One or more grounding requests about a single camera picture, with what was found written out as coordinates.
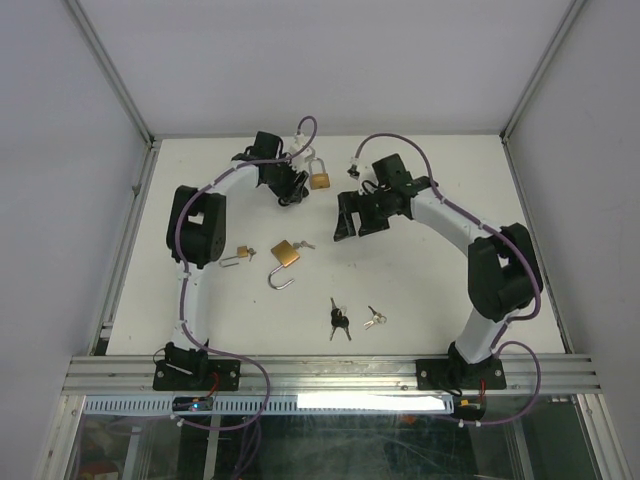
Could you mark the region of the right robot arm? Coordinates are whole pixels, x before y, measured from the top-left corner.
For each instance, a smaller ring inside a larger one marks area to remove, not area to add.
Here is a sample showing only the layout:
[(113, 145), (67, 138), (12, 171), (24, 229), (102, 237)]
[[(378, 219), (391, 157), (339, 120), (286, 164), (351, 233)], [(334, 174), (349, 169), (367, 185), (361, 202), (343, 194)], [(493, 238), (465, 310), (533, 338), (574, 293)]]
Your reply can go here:
[(479, 380), (497, 339), (527, 306), (540, 308), (543, 284), (528, 229), (497, 227), (448, 199), (430, 176), (414, 177), (397, 154), (370, 165), (352, 159), (353, 191), (338, 196), (334, 241), (389, 229), (403, 216), (424, 225), (467, 259), (467, 293), (472, 310), (450, 345), (446, 379), (459, 387)]

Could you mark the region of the silver key set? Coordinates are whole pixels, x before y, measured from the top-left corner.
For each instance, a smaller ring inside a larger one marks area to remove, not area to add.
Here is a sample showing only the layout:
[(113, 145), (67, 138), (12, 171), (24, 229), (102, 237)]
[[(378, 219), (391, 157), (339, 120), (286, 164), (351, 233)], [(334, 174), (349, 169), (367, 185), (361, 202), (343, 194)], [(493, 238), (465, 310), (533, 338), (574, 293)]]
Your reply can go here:
[(307, 241), (305, 241), (305, 240), (303, 240), (303, 241), (300, 241), (300, 242), (294, 242), (293, 243), (293, 248), (295, 250), (299, 250), (299, 249), (303, 249), (303, 248), (314, 249), (315, 250), (316, 246), (311, 244), (311, 243), (309, 243), (309, 242), (307, 242)]
[(387, 317), (383, 315), (381, 312), (374, 309), (372, 306), (369, 306), (371, 317), (368, 321), (366, 321), (363, 326), (366, 330), (378, 325), (384, 325), (387, 322)]

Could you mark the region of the tall brass padlock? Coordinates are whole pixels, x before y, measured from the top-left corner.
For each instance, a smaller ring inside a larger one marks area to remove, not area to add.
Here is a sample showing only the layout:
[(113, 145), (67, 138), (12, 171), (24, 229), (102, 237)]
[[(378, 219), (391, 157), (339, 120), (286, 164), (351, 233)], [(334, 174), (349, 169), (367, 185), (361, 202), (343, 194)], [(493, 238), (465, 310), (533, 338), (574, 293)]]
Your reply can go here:
[(321, 158), (314, 158), (309, 161), (309, 187), (311, 190), (329, 189), (331, 186), (329, 174)]

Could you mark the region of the black headed key set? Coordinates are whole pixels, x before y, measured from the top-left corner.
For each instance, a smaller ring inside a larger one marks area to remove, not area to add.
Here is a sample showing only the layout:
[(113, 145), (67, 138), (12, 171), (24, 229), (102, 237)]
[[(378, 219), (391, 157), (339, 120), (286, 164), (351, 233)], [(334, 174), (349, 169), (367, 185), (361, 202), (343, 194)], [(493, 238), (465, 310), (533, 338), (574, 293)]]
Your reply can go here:
[(335, 333), (338, 330), (342, 330), (346, 338), (349, 341), (352, 341), (352, 337), (349, 331), (350, 321), (346, 316), (346, 308), (344, 306), (339, 306), (333, 297), (330, 298), (331, 301), (331, 333), (329, 340), (332, 341)]

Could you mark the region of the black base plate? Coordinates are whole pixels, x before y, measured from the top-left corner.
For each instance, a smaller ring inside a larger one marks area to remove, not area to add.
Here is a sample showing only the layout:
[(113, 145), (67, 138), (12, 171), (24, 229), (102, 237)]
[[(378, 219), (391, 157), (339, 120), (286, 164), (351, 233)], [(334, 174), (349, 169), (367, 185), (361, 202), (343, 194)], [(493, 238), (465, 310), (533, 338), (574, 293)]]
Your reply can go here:
[(417, 388), (439, 390), (461, 396), (464, 391), (505, 390), (506, 377), (502, 362), (494, 357), (478, 364), (466, 364), (450, 358), (415, 361)]
[(162, 349), (164, 357), (154, 359), (154, 391), (235, 392), (239, 388), (241, 362), (210, 358), (203, 350), (184, 350), (172, 342)]

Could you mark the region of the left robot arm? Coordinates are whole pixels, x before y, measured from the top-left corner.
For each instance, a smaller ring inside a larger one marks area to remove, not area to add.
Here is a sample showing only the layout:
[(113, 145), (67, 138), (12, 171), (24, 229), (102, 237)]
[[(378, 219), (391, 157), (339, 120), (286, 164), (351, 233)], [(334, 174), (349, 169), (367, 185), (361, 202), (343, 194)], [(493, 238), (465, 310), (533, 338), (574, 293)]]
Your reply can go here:
[(226, 246), (228, 196), (266, 186), (281, 207), (301, 203), (309, 195), (309, 174), (300, 164), (314, 153), (314, 139), (297, 132), (285, 150), (281, 137), (259, 131), (254, 143), (232, 157), (209, 184), (176, 189), (166, 244), (176, 262), (179, 297), (174, 334), (164, 352), (184, 386), (198, 388), (210, 378), (209, 283)]

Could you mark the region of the small brass padlock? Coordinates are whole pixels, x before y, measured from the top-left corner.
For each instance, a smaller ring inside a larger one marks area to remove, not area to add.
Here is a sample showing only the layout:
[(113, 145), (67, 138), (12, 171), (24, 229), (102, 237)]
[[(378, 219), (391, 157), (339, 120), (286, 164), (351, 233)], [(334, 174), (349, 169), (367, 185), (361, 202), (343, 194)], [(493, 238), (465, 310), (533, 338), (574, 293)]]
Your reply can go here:
[(228, 267), (231, 267), (231, 266), (238, 265), (242, 259), (248, 259), (249, 260), (248, 248), (249, 248), (249, 246), (246, 246), (246, 245), (239, 246), (236, 249), (236, 253), (233, 256), (229, 256), (229, 257), (220, 259), (219, 260), (219, 265), (222, 268), (228, 268)]

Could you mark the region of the black padlock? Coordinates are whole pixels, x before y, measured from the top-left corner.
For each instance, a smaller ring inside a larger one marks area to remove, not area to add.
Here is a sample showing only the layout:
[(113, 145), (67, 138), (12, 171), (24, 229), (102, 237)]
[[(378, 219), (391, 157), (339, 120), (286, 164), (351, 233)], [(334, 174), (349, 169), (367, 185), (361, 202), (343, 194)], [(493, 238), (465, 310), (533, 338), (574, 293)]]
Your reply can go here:
[(295, 190), (288, 195), (284, 195), (278, 198), (278, 205), (281, 207), (289, 207), (291, 205), (298, 205), (303, 202), (309, 196), (309, 190), (306, 187)]

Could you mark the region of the medium brass padlock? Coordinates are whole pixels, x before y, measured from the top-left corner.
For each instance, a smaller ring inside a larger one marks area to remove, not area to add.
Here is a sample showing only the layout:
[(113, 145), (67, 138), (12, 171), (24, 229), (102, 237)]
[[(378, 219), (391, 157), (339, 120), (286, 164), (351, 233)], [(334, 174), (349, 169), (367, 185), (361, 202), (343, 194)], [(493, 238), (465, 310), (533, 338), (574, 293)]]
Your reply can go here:
[(287, 269), (300, 259), (298, 250), (288, 241), (282, 240), (271, 248), (271, 253), (278, 261), (278, 265), (268, 274), (267, 283), (274, 290), (283, 290), (295, 282), (294, 278), (286, 280), (284, 283), (276, 283), (274, 276), (283, 269)]

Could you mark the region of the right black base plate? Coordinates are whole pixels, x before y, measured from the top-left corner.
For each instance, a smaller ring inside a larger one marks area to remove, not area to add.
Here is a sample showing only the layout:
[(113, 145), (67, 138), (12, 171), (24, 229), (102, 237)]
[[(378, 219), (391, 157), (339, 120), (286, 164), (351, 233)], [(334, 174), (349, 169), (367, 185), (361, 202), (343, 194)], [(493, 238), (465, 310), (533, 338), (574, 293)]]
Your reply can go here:
[(464, 391), (505, 390), (506, 377), (502, 362), (494, 357), (478, 364), (466, 364), (450, 358), (415, 361), (417, 388), (439, 390), (461, 396)]

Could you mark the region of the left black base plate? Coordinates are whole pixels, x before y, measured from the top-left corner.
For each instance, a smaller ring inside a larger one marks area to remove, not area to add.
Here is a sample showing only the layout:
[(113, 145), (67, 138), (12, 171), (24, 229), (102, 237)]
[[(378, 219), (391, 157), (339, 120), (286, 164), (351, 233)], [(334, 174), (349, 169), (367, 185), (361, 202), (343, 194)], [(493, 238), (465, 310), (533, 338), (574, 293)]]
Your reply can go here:
[(162, 349), (164, 357), (154, 359), (154, 391), (235, 392), (239, 388), (241, 362), (210, 358), (203, 350), (184, 350), (172, 342)]

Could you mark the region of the aluminium mounting rail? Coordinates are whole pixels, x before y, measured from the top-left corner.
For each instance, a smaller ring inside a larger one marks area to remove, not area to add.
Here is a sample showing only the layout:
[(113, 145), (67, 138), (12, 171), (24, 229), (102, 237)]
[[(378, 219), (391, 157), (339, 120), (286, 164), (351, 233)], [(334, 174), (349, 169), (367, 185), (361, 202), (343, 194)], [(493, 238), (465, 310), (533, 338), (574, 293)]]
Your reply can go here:
[[(241, 362), (239, 388), (232, 394), (275, 395), (301, 392), (362, 392), (426, 394), (417, 388), (415, 361), (445, 358), (419, 356), (260, 356)], [(62, 391), (66, 395), (160, 393), (152, 388), (155, 373), (151, 356), (89, 356), (71, 360)], [(599, 394), (601, 382), (587, 355), (503, 353), (505, 390), (489, 395), (563, 396)], [(464, 391), (467, 395), (480, 391)]]

